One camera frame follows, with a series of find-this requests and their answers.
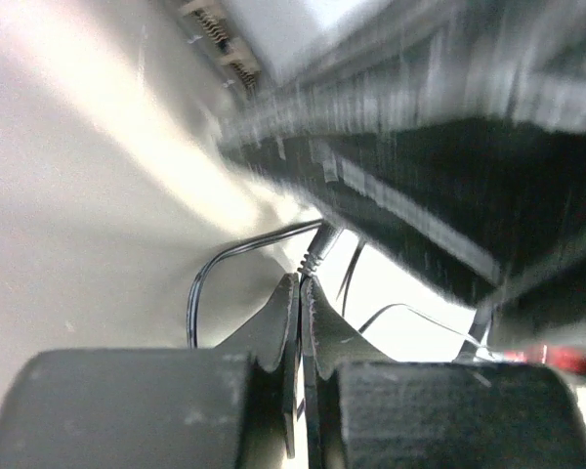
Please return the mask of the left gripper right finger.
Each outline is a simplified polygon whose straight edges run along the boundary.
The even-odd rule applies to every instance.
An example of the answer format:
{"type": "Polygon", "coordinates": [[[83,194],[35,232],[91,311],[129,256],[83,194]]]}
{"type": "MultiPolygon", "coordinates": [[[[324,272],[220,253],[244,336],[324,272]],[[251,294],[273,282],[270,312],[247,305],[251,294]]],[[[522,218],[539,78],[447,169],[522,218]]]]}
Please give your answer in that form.
{"type": "Polygon", "coordinates": [[[586,426],[554,370],[512,362],[396,362],[319,282],[300,291],[313,468],[586,468],[586,426]]]}

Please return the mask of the black network switch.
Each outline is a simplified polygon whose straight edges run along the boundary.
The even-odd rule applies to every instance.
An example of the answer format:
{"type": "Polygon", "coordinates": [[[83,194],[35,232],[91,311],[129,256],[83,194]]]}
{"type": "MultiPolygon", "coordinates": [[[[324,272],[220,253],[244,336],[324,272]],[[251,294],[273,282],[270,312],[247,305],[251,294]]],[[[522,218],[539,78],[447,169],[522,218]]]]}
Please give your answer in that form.
{"type": "Polygon", "coordinates": [[[586,132],[250,113],[222,122],[218,148],[453,299],[586,315],[586,132]]]}

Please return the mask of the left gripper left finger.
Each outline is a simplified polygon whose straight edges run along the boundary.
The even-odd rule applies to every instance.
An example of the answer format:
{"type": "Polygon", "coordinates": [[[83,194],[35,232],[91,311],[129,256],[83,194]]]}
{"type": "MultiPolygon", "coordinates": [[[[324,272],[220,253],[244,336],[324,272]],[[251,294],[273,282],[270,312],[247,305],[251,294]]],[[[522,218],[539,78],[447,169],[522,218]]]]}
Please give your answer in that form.
{"type": "Polygon", "coordinates": [[[44,352],[0,407],[0,468],[279,468],[295,454],[299,281],[211,349],[44,352]]]}

